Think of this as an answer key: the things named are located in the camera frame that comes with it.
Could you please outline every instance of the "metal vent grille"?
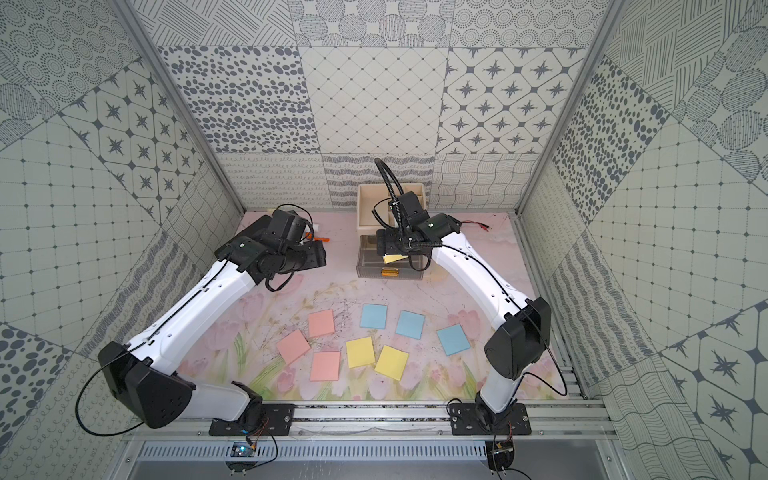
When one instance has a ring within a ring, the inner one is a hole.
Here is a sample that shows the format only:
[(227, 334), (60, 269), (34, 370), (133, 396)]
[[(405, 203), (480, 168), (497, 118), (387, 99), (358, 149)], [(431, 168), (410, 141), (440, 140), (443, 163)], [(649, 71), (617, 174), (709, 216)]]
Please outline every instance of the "metal vent grille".
[[(145, 442), (139, 457), (142, 461), (218, 461), (230, 459), (235, 442)], [(291, 461), (408, 461), (484, 460), (485, 443), (480, 440), (440, 441), (346, 441), (346, 440), (291, 440), (281, 442), (277, 460)], [(237, 458), (238, 462), (258, 462), (275, 456), (271, 442), (257, 447), (257, 454), (249, 458)]]

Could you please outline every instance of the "yellow sticky note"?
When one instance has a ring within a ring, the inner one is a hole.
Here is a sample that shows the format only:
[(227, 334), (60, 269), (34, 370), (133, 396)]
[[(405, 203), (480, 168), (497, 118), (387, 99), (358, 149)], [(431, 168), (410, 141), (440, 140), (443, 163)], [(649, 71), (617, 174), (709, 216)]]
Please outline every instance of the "yellow sticky note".
[(376, 363), (374, 370), (399, 382), (402, 371), (406, 369), (406, 362), (408, 362), (407, 353), (393, 349), (391, 346), (385, 346), (382, 349), (382, 354), (379, 355), (379, 362)]
[(373, 355), (373, 339), (367, 336), (364, 339), (350, 340), (347, 342), (346, 362), (349, 364), (350, 369), (375, 363), (376, 357)]
[(408, 257), (406, 255), (385, 255), (384, 263), (392, 263), (392, 262), (396, 262), (397, 260), (402, 260), (404, 258), (408, 258)]

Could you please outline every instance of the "pink floral tablecloth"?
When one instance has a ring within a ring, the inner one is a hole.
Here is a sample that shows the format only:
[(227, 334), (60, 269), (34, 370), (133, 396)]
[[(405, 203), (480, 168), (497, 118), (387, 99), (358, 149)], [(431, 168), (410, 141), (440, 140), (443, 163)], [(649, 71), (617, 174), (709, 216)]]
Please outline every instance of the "pink floral tablecloth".
[[(249, 212), (240, 227), (260, 217)], [(200, 338), (181, 363), (179, 372), (200, 382), (243, 382), (265, 399), (284, 400), (446, 400), (473, 399), (485, 382), (490, 365), (483, 346), (492, 329), (475, 301), (440, 266), (432, 264), (421, 281), (361, 279), (356, 274), (359, 236), (356, 215), (317, 213), (318, 237), (325, 243), (328, 264), (297, 273), (278, 293), (259, 285), (238, 300)], [(531, 281), (523, 264), (506, 214), (456, 214), (460, 220), (477, 220), (491, 226), (489, 232), (473, 224), (462, 231), (479, 252), (507, 281), (529, 296)], [(279, 285), (276, 278), (272, 284)], [(360, 328), (365, 303), (388, 306), (386, 328)], [(286, 366), (275, 344), (295, 329), (307, 336), (307, 315), (333, 309), (336, 332), (308, 339), (314, 352), (340, 351), (341, 371), (336, 382), (310, 382), (312, 352)], [(401, 310), (426, 317), (420, 340), (395, 334)], [(459, 323), (471, 349), (446, 356), (436, 331)], [(373, 338), (378, 358), (384, 345), (409, 354), (399, 382), (374, 372), (373, 366), (350, 369), (345, 342)], [(532, 372), (562, 388), (547, 353)], [(552, 399), (551, 391), (535, 379), (523, 382), (520, 399)]]

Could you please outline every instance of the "pink sticky note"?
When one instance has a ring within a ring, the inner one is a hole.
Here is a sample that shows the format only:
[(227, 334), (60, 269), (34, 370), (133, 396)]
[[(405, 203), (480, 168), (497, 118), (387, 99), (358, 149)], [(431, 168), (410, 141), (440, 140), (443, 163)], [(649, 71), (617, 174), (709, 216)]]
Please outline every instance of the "pink sticky note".
[(300, 356), (309, 352), (310, 345), (301, 334), (301, 330), (295, 330), (277, 343), (277, 351), (283, 356), (286, 365), (298, 360)]
[(316, 336), (330, 335), (333, 328), (333, 310), (310, 313), (310, 339)]
[(339, 379), (341, 352), (315, 352), (312, 358), (312, 382), (335, 382)]

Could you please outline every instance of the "blue sticky note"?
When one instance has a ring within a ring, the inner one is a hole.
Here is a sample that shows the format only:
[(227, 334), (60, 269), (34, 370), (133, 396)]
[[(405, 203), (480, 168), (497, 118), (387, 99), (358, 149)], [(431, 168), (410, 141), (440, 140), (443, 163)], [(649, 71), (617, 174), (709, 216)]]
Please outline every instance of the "blue sticky note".
[(384, 329), (386, 326), (386, 305), (366, 303), (362, 306), (360, 326), (364, 329)]
[(395, 333), (398, 335), (409, 336), (412, 339), (422, 338), (422, 329), (424, 328), (424, 316), (418, 313), (400, 312), (400, 319), (397, 321)]
[(467, 340), (467, 336), (459, 324), (438, 330), (437, 336), (440, 338), (442, 349), (445, 350), (447, 356), (469, 349), (469, 340)]

